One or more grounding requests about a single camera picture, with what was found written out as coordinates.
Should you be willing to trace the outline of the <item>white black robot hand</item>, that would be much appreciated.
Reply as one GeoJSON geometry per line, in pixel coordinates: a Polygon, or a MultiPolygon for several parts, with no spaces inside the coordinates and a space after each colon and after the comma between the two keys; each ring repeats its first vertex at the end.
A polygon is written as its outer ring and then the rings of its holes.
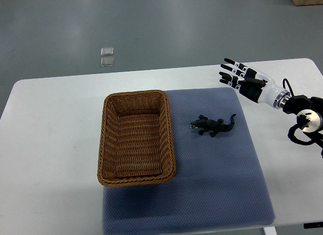
{"type": "Polygon", "coordinates": [[[243,63],[225,58],[219,72],[220,82],[239,91],[241,95],[255,103],[266,103],[280,109],[291,98],[291,93],[276,85],[275,81],[261,71],[257,71],[243,63]]]}

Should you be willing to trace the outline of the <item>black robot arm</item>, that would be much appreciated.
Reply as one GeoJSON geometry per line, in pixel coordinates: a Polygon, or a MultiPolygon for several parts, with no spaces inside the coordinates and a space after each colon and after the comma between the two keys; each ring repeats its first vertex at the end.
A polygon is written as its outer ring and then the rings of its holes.
{"type": "Polygon", "coordinates": [[[305,95],[292,96],[281,103],[283,112],[296,115],[296,124],[288,131],[288,138],[299,145],[317,144],[322,147],[322,98],[305,95]],[[295,136],[300,129],[310,140],[303,141],[295,136]]]}

